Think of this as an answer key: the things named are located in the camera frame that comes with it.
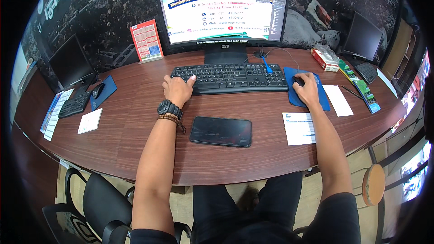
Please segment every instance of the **black mouse on mouse pad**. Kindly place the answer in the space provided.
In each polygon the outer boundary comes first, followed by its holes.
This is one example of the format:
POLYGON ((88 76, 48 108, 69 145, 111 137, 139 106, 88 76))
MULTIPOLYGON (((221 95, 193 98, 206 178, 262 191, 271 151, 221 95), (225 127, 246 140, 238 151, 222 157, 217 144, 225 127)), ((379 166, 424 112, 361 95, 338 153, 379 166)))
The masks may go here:
POLYGON ((92 97, 94 99, 98 98, 98 96, 101 94, 102 90, 104 89, 105 84, 101 83, 99 85, 97 85, 93 91, 92 91, 92 97))
POLYGON ((299 78, 299 77, 292 77, 292 79, 294 80, 294 82, 297 82, 300 86, 304 86, 304 80, 299 78))

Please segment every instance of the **wallpaper with rocks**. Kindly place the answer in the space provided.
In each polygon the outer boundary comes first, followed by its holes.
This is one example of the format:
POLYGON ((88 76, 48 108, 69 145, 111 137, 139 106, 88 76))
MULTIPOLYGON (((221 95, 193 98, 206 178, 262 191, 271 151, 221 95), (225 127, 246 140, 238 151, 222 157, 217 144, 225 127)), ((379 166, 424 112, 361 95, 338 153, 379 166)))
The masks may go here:
MULTIPOLYGON (((55 92, 59 84, 48 60, 74 33, 99 73, 138 62, 129 28, 156 19, 163 41, 158 4, 159 0, 40 0, 21 40, 25 57, 38 62, 55 92)), ((357 11, 384 33, 374 62, 387 48, 398 8, 398 0, 289 0, 288 4, 284 47, 307 49, 322 42, 336 49, 348 33, 352 11, 357 11)), ((162 46, 165 55, 199 49, 169 48, 165 42, 162 46)))

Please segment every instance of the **wooden stool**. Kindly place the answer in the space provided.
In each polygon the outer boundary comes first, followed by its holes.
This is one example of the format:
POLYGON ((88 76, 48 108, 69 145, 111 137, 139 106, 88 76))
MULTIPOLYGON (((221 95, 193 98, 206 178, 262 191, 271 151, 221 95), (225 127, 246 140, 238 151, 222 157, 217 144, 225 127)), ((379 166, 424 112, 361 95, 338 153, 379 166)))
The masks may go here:
POLYGON ((366 204, 365 207, 368 207, 377 205, 383 198, 384 188, 386 187, 386 176, 384 175, 383 168, 378 164, 374 164, 369 168, 360 169, 353 172, 352 174, 365 169, 366 172, 365 176, 363 176, 362 185, 360 187, 356 187, 361 188, 361 193, 356 194, 355 196, 362 195, 363 201, 366 204))

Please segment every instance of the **floor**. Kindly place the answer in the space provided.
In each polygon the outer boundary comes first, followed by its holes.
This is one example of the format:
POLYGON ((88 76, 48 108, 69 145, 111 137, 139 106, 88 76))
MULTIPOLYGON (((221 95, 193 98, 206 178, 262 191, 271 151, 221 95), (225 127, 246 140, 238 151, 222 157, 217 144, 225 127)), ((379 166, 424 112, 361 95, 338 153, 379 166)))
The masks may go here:
MULTIPOLYGON (((361 150, 355 154, 348 157, 348 162, 351 171, 358 171, 361 168, 366 168, 372 165, 369 153, 367 150, 361 150)), ((67 168, 60 165, 59 175, 57 181, 57 202, 65 202, 65 174, 67 168)), ((351 176, 353 187, 361 186, 364 171, 357 172, 351 176)), ((82 174, 87 179, 90 174, 82 171, 82 174)), ((126 191, 133 186, 133 184, 118 179, 116 177, 104 176, 113 186, 115 186, 121 193, 125 194, 126 191)), ((247 185, 261 189, 265 185, 265 180, 241 183, 234 185, 226 185, 227 191, 234 199, 237 201, 239 197, 244 192, 247 185)), ((77 209, 83 213, 81 201, 83 200, 85 183, 79 179, 78 176, 73 176, 71 179, 71 193, 73 197, 73 202, 77 209)), ((188 224, 192 227, 193 224, 193 200, 191 188, 187 190, 185 195, 171 193, 170 195, 170 208, 172 210, 172 215, 174 221, 179 221, 188 224)), ((361 189, 355 189, 355 194, 361 192, 361 189)), ((321 174, 317 173, 312 176, 303 178, 303 185, 301 191, 300 203, 296 214, 296 223, 294 228, 299 228, 307 226, 312 222, 316 210, 319 205, 319 200, 322 193, 322 180, 321 174)), ((361 196, 357 196, 357 205, 359 208, 364 207, 365 204, 361 196)), ((361 230, 361 243, 374 243, 377 234, 377 218, 378 210, 377 206, 366 207, 359 209, 359 222, 361 230)), ((189 239, 183 234, 182 244, 188 244, 189 239)))

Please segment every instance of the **secondary monitor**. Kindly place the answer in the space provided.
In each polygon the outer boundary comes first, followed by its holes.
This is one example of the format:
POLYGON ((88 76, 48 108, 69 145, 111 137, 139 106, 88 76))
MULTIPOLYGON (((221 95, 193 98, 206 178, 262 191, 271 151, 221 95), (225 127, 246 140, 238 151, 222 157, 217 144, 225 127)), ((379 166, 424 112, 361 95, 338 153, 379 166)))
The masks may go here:
POLYGON ((287 0, 160 0, 171 46, 279 43, 287 0))
POLYGON ((75 34, 57 50, 49 63, 63 87, 94 74, 75 34))
POLYGON ((343 52, 372 61, 381 44, 383 33, 360 13, 355 12, 343 52))

